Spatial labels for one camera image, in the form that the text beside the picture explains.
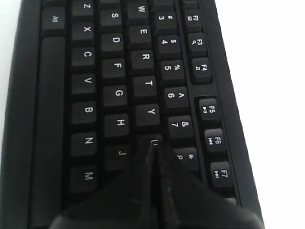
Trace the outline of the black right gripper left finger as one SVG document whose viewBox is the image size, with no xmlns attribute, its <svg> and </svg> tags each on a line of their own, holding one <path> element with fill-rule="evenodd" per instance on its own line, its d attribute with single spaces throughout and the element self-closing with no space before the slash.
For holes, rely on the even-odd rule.
<svg viewBox="0 0 305 229">
<path fill-rule="evenodd" d="M 51 229 L 155 229 L 151 187 L 154 145 L 141 145 L 130 164 L 109 184 L 58 214 Z"/>
</svg>

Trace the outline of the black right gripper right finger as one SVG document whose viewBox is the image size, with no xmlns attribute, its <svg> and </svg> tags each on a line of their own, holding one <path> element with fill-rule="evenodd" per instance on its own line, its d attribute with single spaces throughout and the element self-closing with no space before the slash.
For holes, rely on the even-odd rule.
<svg viewBox="0 0 305 229">
<path fill-rule="evenodd" d="M 207 188 L 177 158 L 168 143 L 155 147 L 163 229 L 262 229 L 253 212 L 234 205 Z"/>
</svg>

